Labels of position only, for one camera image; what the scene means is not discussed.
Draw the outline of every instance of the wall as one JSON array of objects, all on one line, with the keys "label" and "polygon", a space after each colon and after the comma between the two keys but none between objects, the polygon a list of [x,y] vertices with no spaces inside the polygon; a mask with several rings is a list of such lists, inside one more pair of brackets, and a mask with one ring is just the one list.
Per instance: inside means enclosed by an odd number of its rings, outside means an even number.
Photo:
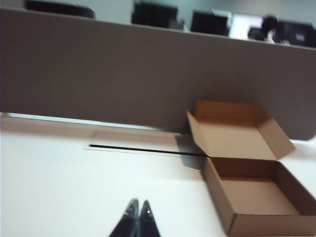
[{"label": "wall", "polygon": [[[88,6],[100,21],[128,24],[133,8],[132,0],[52,0]],[[2,0],[1,6],[23,8],[23,0]]]},{"label": "wall", "polygon": [[[129,23],[132,0],[59,0],[90,7],[101,21]],[[274,14],[281,19],[311,22],[316,26],[315,0],[144,0],[177,6],[178,18],[191,27],[193,10],[227,10],[236,13]],[[2,0],[1,6],[22,7],[22,0]]]},{"label": "wall", "polygon": [[314,0],[147,0],[178,6],[178,19],[191,27],[193,10],[226,10],[254,15],[273,14],[280,19],[310,22],[316,26],[316,1]]},{"label": "wall", "polygon": [[0,17],[2,112],[185,130],[185,110],[211,99],[260,104],[291,138],[316,134],[316,50],[6,9]]}]

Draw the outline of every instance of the box lid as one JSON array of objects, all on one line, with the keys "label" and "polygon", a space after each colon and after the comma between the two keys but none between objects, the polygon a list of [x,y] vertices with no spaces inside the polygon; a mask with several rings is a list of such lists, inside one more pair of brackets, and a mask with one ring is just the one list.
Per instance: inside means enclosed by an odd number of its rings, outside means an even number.
[{"label": "box lid", "polygon": [[259,105],[197,100],[187,111],[195,143],[209,157],[279,159],[294,146]]}]

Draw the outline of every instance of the white desk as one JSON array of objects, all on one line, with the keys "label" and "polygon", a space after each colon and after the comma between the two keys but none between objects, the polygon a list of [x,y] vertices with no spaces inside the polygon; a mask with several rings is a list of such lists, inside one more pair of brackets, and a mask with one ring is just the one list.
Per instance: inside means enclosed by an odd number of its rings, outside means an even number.
[{"label": "white desk", "polygon": [[[95,131],[124,129],[1,118],[2,236],[106,237],[131,198],[149,199],[162,237],[226,236],[193,158],[88,150]],[[294,144],[281,161],[316,197],[316,139]]]}]

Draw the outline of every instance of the brown cardboard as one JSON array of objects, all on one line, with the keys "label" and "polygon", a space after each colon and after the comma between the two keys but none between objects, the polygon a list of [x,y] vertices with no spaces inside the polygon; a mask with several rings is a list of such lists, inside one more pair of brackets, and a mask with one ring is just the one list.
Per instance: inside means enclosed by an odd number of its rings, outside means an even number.
[{"label": "brown cardboard", "polygon": [[277,159],[294,149],[260,106],[198,100],[187,112],[228,236],[316,235],[316,200]]},{"label": "brown cardboard", "polygon": [[258,105],[197,100],[195,116],[187,114],[195,142],[210,157],[274,160],[294,149]]}]

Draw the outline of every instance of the monitor screen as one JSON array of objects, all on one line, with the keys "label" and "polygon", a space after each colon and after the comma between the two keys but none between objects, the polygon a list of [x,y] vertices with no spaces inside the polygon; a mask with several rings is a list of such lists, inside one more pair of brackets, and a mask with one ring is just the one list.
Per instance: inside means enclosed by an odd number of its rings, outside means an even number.
[{"label": "monitor screen", "polygon": [[261,28],[262,16],[233,14],[229,37],[239,40],[247,40],[251,28]]}]

